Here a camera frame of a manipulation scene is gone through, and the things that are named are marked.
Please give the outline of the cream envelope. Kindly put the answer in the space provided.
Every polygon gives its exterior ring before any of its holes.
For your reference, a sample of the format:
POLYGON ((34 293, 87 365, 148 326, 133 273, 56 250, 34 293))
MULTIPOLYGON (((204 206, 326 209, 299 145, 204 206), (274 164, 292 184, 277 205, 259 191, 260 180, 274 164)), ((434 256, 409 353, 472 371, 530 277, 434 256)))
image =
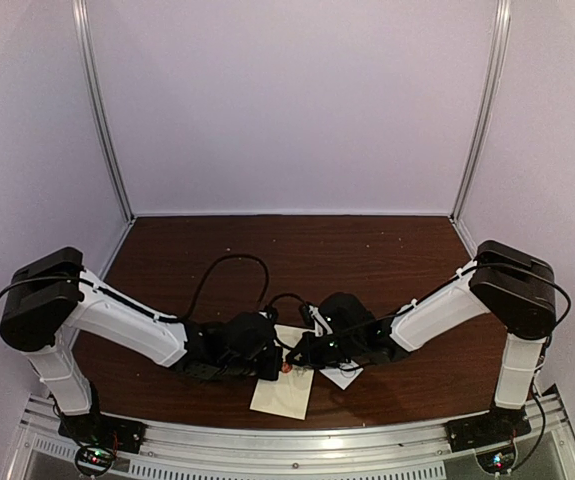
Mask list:
MULTIPOLYGON (((283 363, 305 332, 302 328, 286 325, 276 326, 279 347, 283 349, 283 363)), ((280 373, 277 381, 258 380, 250 409, 252 411, 276 415, 296 420, 304 420, 307 414, 314 371, 293 367, 288 374, 280 373)))

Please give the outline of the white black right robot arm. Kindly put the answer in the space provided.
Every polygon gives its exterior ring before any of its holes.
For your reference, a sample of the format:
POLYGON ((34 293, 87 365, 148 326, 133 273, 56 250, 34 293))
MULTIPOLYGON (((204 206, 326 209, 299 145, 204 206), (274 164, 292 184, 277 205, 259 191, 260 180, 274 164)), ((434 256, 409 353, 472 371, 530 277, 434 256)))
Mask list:
POLYGON ((315 329, 302 335, 286 361, 318 370, 395 363, 455 327, 491 314, 507 337, 494 408, 481 417, 479 430, 497 442, 517 426, 517 411, 530 394, 540 358, 567 316, 557 310, 557 298, 572 304, 547 262, 487 240, 443 285, 382 317, 343 292, 305 307, 315 329))

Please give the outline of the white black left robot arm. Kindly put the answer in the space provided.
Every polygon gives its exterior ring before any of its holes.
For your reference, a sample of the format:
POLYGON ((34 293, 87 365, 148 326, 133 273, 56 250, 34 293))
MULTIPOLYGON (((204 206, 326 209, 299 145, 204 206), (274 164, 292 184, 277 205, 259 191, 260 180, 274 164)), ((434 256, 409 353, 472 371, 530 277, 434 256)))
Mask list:
POLYGON ((201 380, 278 379, 283 353, 272 310, 243 312, 227 322, 196 323, 190 314, 155 310, 109 286, 63 247, 18 269, 0 291, 0 338, 21 352, 73 429, 90 444, 111 424, 97 410, 90 380, 63 340, 65 329, 94 334, 153 363, 201 380))

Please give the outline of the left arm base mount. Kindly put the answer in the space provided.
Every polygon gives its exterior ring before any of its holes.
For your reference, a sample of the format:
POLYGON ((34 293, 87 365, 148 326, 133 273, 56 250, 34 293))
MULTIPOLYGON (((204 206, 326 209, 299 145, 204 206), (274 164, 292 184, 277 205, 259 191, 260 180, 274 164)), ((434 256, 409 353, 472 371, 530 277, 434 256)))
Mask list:
POLYGON ((60 420, 58 433, 77 445, 74 466, 84 477, 96 478, 108 473, 118 454, 137 454, 144 439, 146 425, 92 409, 84 415, 66 415, 55 403, 53 411, 60 420))

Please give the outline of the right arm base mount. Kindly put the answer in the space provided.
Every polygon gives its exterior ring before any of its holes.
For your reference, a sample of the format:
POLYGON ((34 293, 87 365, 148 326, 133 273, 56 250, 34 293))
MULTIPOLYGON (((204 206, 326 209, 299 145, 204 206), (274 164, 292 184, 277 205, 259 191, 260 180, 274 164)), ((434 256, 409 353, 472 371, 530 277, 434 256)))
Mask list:
POLYGON ((473 450, 478 466, 489 475, 509 475, 519 464, 517 440, 532 432, 526 399, 519 408, 493 403, 483 413, 450 420, 445 429, 452 453, 473 450))

